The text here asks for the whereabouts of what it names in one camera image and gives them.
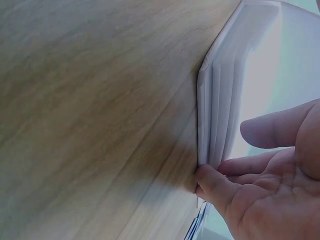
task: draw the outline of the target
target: stack of paper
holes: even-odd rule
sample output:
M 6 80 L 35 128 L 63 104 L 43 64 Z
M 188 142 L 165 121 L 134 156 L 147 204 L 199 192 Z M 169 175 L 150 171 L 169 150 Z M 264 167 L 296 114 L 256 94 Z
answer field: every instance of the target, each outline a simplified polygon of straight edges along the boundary
M 320 17 L 280 1 L 244 0 L 199 71 L 198 162 L 248 155 L 240 122 L 320 97 Z

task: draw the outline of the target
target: hand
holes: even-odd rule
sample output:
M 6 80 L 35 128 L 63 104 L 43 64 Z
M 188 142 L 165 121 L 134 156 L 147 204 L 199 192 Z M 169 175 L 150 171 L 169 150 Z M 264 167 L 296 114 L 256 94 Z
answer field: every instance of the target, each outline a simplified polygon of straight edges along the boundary
M 196 171 L 196 194 L 212 203 L 236 240 L 320 238 L 320 101 L 245 121 L 251 145 L 285 150 Z

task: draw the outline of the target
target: wood grain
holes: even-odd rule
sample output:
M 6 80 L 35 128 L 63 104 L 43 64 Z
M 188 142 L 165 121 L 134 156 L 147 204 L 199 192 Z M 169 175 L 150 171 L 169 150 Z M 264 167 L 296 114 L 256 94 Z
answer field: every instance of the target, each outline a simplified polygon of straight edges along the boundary
M 0 3 L 0 239 L 183 239 L 196 77 L 238 0 Z

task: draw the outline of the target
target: light wood table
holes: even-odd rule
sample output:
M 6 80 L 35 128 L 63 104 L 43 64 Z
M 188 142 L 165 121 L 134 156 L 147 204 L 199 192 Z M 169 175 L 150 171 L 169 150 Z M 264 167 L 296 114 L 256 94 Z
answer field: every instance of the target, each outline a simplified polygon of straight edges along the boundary
M 183 239 L 196 78 L 239 0 L 0 3 L 0 239 Z

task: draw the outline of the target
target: finger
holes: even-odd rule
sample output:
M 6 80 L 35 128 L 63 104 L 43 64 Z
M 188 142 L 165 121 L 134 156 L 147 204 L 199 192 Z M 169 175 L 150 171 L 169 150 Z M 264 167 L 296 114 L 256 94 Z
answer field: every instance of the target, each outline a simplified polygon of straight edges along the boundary
M 261 174 L 278 151 L 271 151 L 255 156 L 246 156 L 223 161 L 218 171 L 226 176 L 241 176 L 245 174 Z
M 259 174 L 254 174 L 254 173 L 250 173 L 250 174 L 245 174 L 242 176 L 229 176 L 227 177 L 229 181 L 236 183 L 236 184 L 253 184 L 256 180 L 258 180 L 260 177 Z
M 295 144 L 295 160 L 312 179 L 320 180 L 320 103 L 309 111 Z
M 234 195 L 241 186 L 229 181 L 208 164 L 201 165 L 197 169 L 195 177 L 207 200 L 224 217 L 228 205 L 232 202 Z
M 318 102 L 317 99 L 285 111 L 244 121 L 240 126 L 241 134 L 249 144 L 258 148 L 294 146 L 301 124 Z
M 199 198 L 207 201 L 207 196 L 206 196 L 204 190 L 201 188 L 200 185 L 196 186 L 196 188 L 195 188 L 195 194 L 196 194 Z

